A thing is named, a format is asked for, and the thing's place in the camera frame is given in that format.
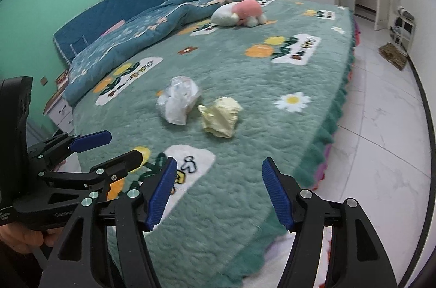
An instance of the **blue comforter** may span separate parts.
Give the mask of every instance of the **blue comforter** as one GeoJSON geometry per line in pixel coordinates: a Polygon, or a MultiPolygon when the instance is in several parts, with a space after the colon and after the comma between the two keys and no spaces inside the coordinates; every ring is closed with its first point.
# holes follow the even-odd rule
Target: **blue comforter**
{"type": "Polygon", "coordinates": [[[241,0],[168,0],[99,37],[74,58],[64,98],[71,106],[112,69],[183,25],[211,16],[221,5],[241,0]]]}

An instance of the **brown doormat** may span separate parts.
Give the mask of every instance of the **brown doormat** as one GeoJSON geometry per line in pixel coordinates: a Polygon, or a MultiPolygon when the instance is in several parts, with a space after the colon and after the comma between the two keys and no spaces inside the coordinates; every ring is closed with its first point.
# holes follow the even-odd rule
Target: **brown doormat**
{"type": "Polygon", "coordinates": [[[407,57],[404,56],[392,43],[379,48],[379,53],[393,66],[399,70],[403,70],[407,63],[407,57]]]}

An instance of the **nightstand drawer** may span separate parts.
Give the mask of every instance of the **nightstand drawer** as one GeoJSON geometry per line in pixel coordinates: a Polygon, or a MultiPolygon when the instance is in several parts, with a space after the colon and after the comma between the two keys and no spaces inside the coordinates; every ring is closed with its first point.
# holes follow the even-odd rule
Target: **nightstand drawer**
{"type": "Polygon", "coordinates": [[[60,98],[49,111],[49,117],[53,123],[59,126],[60,122],[72,111],[70,105],[63,98],[60,98]]]}
{"type": "Polygon", "coordinates": [[[70,112],[65,116],[65,118],[57,125],[61,131],[66,132],[68,134],[74,131],[73,125],[73,112],[70,112]]]}

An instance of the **human hand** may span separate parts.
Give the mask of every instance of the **human hand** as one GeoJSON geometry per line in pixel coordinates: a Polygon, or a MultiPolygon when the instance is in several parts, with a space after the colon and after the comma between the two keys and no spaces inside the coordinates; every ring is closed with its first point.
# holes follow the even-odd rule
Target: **human hand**
{"type": "Polygon", "coordinates": [[[20,254],[29,254],[32,246],[39,247],[45,243],[53,247],[61,232],[62,228],[49,229],[44,237],[41,231],[33,231],[14,222],[0,226],[0,240],[20,254]]]}

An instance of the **blue headboard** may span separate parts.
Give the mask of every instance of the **blue headboard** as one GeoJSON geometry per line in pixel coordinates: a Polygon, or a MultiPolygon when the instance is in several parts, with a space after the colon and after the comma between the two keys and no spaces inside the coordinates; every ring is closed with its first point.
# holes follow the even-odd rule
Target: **blue headboard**
{"type": "Polygon", "coordinates": [[[63,59],[71,65],[74,57],[121,20],[167,0],[102,0],[74,17],[55,32],[53,38],[63,59]]]}

